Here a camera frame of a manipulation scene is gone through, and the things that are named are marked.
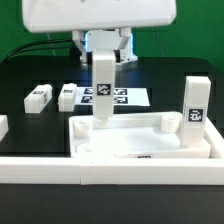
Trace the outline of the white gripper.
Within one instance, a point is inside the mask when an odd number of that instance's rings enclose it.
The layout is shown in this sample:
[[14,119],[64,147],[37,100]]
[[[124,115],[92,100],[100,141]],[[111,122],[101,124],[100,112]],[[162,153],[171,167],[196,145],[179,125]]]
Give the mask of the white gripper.
[[176,0],[22,0],[22,18],[32,33],[73,31],[83,65],[92,64],[83,31],[119,28],[116,62],[127,63],[130,28],[171,24],[176,18]]

